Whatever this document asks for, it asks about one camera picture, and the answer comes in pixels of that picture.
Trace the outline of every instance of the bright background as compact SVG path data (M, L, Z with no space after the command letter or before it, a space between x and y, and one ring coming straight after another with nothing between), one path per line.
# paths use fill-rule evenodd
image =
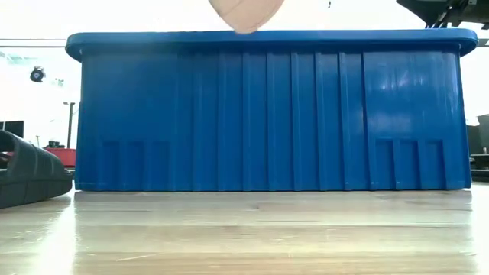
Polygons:
M411 29L424 23L394 0L285 0L277 14L261 30L326 29ZM461 28L489 37L479 24ZM81 31L210 31L230 28L212 10L207 0L0 0L1 38L59 38ZM0 46L8 44L0 40ZM50 139L66 143L68 106L79 100L80 65L62 48L41 49L2 47L0 55L0 121L26 120L26 138L40 145ZM462 81L468 123L477 115L489 113L485 65L489 48L479 48L462 58ZM29 80L34 65L46 69L48 81ZM64 86L53 83L64 79ZM75 107L73 142L76 140Z

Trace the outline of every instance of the wooden floor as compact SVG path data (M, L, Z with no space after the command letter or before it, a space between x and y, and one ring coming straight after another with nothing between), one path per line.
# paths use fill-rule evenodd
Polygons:
M0 274L489 274L489 185L86 193L0 210Z

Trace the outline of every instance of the pole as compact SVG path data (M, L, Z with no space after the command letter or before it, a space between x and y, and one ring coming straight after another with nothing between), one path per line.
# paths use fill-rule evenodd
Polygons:
M70 149L71 145L71 124L73 123L73 106L75 102L70 103L70 117L68 118L68 142L66 143L66 148Z

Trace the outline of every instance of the plastic bin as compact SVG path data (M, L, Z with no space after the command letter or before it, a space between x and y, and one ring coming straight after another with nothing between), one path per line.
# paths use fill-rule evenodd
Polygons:
M471 185L463 29L74 34L76 188Z

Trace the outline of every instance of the black rubber object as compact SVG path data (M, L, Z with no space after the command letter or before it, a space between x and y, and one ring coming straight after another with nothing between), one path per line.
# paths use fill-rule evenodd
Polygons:
M0 170L0 209L40 202L68 193L72 175L61 160L22 138L0 130L0 152L8 152L6 170Z
M34 70L31 72L31 80L36 83L42 83L44 77L44 71L41 69L34 68Z

